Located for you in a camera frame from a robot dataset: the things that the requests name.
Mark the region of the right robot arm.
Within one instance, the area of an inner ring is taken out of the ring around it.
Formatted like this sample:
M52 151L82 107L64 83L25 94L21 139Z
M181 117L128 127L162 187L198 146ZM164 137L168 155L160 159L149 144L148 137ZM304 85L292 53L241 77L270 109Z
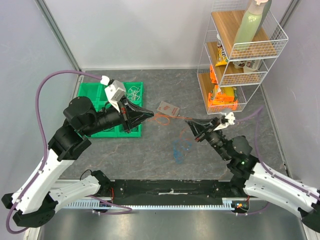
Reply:
M232 118L191 118L186 123L196 142L207 141L227 161L233 174L229 184L233 196L265 200L294 214L309 229L320 231L320 190L279 173L252 155L253 148L244 135L228 139L222 130L234 123Z

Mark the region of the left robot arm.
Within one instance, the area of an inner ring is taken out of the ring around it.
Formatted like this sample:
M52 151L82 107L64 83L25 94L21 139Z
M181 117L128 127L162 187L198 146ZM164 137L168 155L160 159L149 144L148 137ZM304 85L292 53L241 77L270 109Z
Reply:
M96 111L86 96L71 100L63 111L65 120L48 142L47 150L38 168L27 182L15 193L4 194L3 205L9 209L6 228L10 220L24 232L28 228L45 225L66 205L83 197L104 197L111 191L110 179L101 171L94 170L86 178L59 190L52 185L60 175L92 144L91 135L122 125L129 133L143 121L154 116L154 112L130 102L125 96L119 101L120 108L110 106Z

